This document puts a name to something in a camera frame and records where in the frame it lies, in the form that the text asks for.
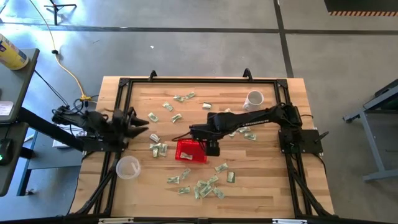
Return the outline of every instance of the concrete floor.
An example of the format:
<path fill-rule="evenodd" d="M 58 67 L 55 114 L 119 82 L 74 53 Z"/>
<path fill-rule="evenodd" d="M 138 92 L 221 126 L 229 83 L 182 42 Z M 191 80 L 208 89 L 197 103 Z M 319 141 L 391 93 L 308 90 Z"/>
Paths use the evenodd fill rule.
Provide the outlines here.
<path fill-rule="evenodd" d="M 7 2 L 3 22 L 42 24 L 25 0 Z M 49 22 L 52 15 L 34 1 Z M 99 27 L 218 27 L 277 29 L 272 0 L 57 1 L 76 2 L 60 11 L 61 25 Z M 330 17 L 322 0 L 280 0 L 286 29 L 398 30 L 398 17 Z M 0 33 L 20 48 L 40 49 L 37 71 L 68 102 L 79 97 L 75 82 L 55 63 L 47 31 L 37 26 L 0 24 Z M 63 64 L 80 79 L 88 95 L 98 94 L 105 75 L 286 77 L 279 34 L 166 32 L 53 32 Z M 398 179 L 365 184 L 376 171 L 359 122 L 341 117 L 360 108 L 371 95 L 396 79 L 397 37 L 388 35 L 287 35 L 294 77 L 302 77 L 315 125 L 330 134 L 323 140 L 324 160 L 335 212 L 346 218 L 397 222 Z M 34 76 L 24 106 L 45 119 L 60 101 Z M 28 188 L 33 197 L 15 197 L 21 159 L 0 220 L 49 217 L 68 212 L 79 167 L 35 170 Z"/>

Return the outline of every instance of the wooden table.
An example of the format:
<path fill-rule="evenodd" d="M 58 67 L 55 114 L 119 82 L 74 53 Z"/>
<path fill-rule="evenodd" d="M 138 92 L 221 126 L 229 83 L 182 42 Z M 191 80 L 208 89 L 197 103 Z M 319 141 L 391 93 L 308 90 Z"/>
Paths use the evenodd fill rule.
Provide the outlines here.
<path fill-rule="evenodd" d="M 104 77 L 97 110 L 113 109 L 120 77 Z M 288 79 L 292 103 L 300 114 L 311 114 L 304 80 Z M 186 133 L 190 124 L 206 123 L 207 111 L 203 102 L 213 104 L 211 111 L 220 112 L 231 108 L 234 113 L 243 113 L 242 105 L 251 90 L 264 95 L 263 108 L 276 104 L 274 89 L 267 84 L 228 83 L 135 83 L 132 88 L 131 106 L 137 116 L 148 119 L 153 112 L 159 117 L 157 123 L 150 122 L 149 130 L 133 139 L 122 156 L 132 155 L 139 159 L 142 171 L 134 180 L 118 179 L 116 184 L 112 217 L 212 217 L 212 218 L 275 218 L 293 217 L 292 199 L 285 157 L 279 152 L 277 124 L 251 126 L 257 141 L 244 139 L 241 134 L 234 138 L 225 136 L 220 140 L 220 157 L 208 157 L 207 164 L 176 161 L 176 142 L 171 139 Z M 183 103 L 173 100 L 174 95 L 186 95 L 194 91 L 197 95 Z M 162 107 L 168 101 L 174 107 L 169 112 Z M 173 115 L 181 113 L 183 118 L 171 123 Z M 313 128 L 311 117 L 304 116 L 303 129 Z M 149 150 L 150 134 L 155 133 L 161 142 L 169 145 L 167 157 L 154 159 Z M 71 212 L 77 211 L 98 185 L 104 154 L 96 152 L 83 161 L 76 197 Z M 226 171 L 218 174 L 216 185 L 224 192 L 223 200 L 213 193 L 195 200 L 194 194 L 178 195 L 180 187 L 195 186 L 199 179 L 208 180 L 215 174 L 214 167 L 226 162 L 235 172 L 236 182 L 226 182 Z M 333 213 L 328 183 L 322 163 L 311 154 L 303 154 L 305 175 L 309 189 L 324 206 Z M 180 175 L 187 167 L 191 173 L 180 184 L 167 184 L 167 177 Z M 304 211 L 301 191 L 298 191 Z"/>

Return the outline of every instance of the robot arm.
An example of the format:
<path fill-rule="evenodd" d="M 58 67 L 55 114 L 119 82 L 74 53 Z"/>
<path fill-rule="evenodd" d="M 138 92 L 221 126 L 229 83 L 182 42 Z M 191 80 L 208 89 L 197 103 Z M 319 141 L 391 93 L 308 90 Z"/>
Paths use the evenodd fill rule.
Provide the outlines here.
<path fill-rule="evenodd" d="M 108 115 L 97 111 L 84 113 L 70 112 L 65 106 L 54 112 L 52 121 L 57 124 L 74 125 L 87 132 L 87 136 L 78 136 L 82 141 L 81 151 L 118 151 L 128 146 L 128 139 L 138 136 L 148 130 L 143 125 L 149 124 L 136 117 L 133 107 L 127 114 L 115 110 L 111 120 Z"/>
<path fill-rule="evenodd" d="M 280 125 L 280 146 L 282 149 L 288 149 L 286 151 L 295 152 L 300 150 L 300 144 L 302 145 L 305 141 L 307 141 L 306 146 L 312 141 L 319 141 L 317 139 L 319 138 L 317 130 L 304 130 L 305 134 L 303 134 L 299 110 L 296 106 L 285 103 L 243 114 L 208 113 L 207 123 L 191 125 L 190 134 L 192 139 L 205 143 L 207 156 L 219 156 L 220 147 L 218 140 L 225 135 L 234 132 L 238 128 L 270 122 Z"/>

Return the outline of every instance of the folded dollar bill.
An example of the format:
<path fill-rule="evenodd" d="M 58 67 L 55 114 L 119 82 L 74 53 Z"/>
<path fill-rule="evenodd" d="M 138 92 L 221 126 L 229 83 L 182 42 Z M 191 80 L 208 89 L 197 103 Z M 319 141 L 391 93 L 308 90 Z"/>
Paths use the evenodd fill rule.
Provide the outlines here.
<path fill-rule="evenodd" d="M 210 185 L 218 180 L 218 177 L 214 175 L 213 177 L 210 177 L 210 179 L 207 181 L 207 183 Z"/>
<path fill-rule="evenodd" d="M 238 128 L 238 131 L 239 131 L 241 134 L 243 134 L 243 133 L 249 132 L 249 131 L 250 131 L 250 128 L 249 128 L 249 127 L 242 127 L 242 128 Z"/>
<path fill-rule="evenodd" d="M 167 152 L 167 144 L 162 143 L 162 145 L 159 148 L 159 155 L 166 157 L 166 152 Z"/>
<path fill-rule="evenodd" d="M 224 193 L 219 189 L 219 188 L 217 188 L 217 187 L 215 187 L 214 189 L 213 189 L 213 193 L 215 194 L 215 195 L 217 195 L 217 197 L 219 198 L 219 199 L 223 199 L 225 196 L 224 196 Z"/>
<path fill-rule="evenodd" d="M 172 122 L 174 123 L 176 120 L 182 118 L 181 114 L 177 114 L 175 116 L 172 117 Z"/>
<path fill-rule="evenodd" d="M 154 149 L 152 152 L 154 153 L 154 158 L 159 156 L 159 149 Z"/>
<path fill-rule="evenodd" d="M 204 198 L 211 192 L 211 190 L 212 190 L 212 187 L 211 187 L 210 184 L 208 184 L 206 187 L 204 187 L 203 189 L 201 189 L 199 191 L 199 194 L 200 194 L 201 197 Z"/>
<path fill-rule="evenodd" d="M 150 138 L 150 140 L 152 140 L 156 143 L 158 143 L 160 140 L 160 138 L 156 134 L 150 134 L 149 138 Z"/>
<path fill-rule="evenodd" d="M 185 152 L 181 152 L 180 157 L 181 157 L 182 159 L 189 159 L 189 160 L 192 160 L 192 159 L 193 159 L 193 156 L 192 156 L 192 155 L 188 155 L 188 154 L 185 153 Z"/>
<path fill-rule="evenodd" d="M 191 169 L 189 169 L 189 168 L 186 168 L 185 170 L 184 170 L 184 172 L 182 172 L 182 174 L 181 174 L 181 179 L 185 179 L 185 178 L 187 178 L 187 175 L 189 174 L 191 172 Z"/>
<path fill-rule="evenodd" d="M 255 134 L 253 134 L 253 133 L 244 133 L 243 137 L 245 139 L 252 140 L 252 141 L 255 141 L 256 138 L 257 138 L 257 136 Z"/>
<path fill-rule="evenodd" d="M 177 100 L 177 101 L 179 101 L 179 102 L 184 102 L 184 98 L 182 98 L 181 96 L 178 96 L 178 95 L 175 95 L 174 97 L 173 97 L 173 99 L 175 99 L 175 100 Z"/>
<path fill-rule="evenodd" d="M 194 186 L 193 187 L 193 191 L 195 193 L 195 199 L 199 199 L 200 195 L 199 195 L 199 187 L 198 186 Z"/>
<path fill-rule="evenodd" d="M 178 190 L 178 194 L 186 194 L 186 193 L 189 193 L 189 192 L 191 192 L 191 188 L 189 186 L 188 187 L 182 187 L 182 188 L 180 188 Z"/>
<path fill-rule="evenodd" d="M 154 113 L 152 113 L 152 112 L 150 112 L 150 113 L 148 114 L 148 117 L 149 117 L 149 119 L 150 119 L 151 121 L 153 121 L 153 122 L 155 122 L 155 123 L 159 120 L 159 118 L 156 117 L 156 115 L 155 115 Z"/>
<path fill-rule="evenodd" d="M 157 143 L 157 144 L 149 144 L 149 149 L 160 149 L 162 147 L 162 143 Z"/>
<path fill-rule="evenodd" d="M 210 110 L 211 109 L 211 103 L 203 103 L 202 108 L 205 110 Z"/>
<path fill-rule="evenodd" d="M 218 167 L 214 168 L 217 172 L 217 174 L 219 174 L 221 171 L 228 169 L 228 165 L 226 163 L 219 165 Z"/>
<path fill-rule="evenodd" d="M 163 104 L 163 107 L 166 108 L 168 111 L 172 111 L 173 110 L 173 106 L 170 103 L 168 103 L 168 102 L 165 102 Z"/>
<path fill-rule="evenodd" d="M 231 134 L 228 134 L 231 138 L 233 138 L 236 134 L 236 131 L 232 132 Z"/>
<path fill-rule="evenodd" d="M 180 176 L 167 178 L 167 183 L 169 183 L 169 184 L 179 184 L 180 183 Z"/>
<path fill-rule="evenodd" d="M 228 183 L 235 183 L 235 173 L 228 171 L 228 174 L 226 175 L 226 181 Z"/>
<path fill-rule="evenodd" d="M 204 188 L 207 186 L 207 182 L 203 181 L 203 180 L 198 180 L 197 186 L 199 188 Z"/>
<path fill-rule="evenodd" d="M 190 98 L 195 96 L 195 92 L 190 92 L 188 95 L 185 96 L 186 100 L 189 100 Z"/>

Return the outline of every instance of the red basket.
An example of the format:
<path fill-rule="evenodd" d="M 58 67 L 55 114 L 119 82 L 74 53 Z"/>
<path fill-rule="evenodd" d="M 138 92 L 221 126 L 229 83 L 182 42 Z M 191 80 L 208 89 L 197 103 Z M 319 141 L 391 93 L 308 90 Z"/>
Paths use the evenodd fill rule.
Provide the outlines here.
<path fill-rule="evenodd" d="M 192 155 L 192 160 L 181 158 L 181 153 L 185 152 Z M 206 152 L 200 147 L 198 141 L 192 139 L 181 139 L 177 141 L 177 150 L 175 151 L 175 160 L 206 163 Z"/>

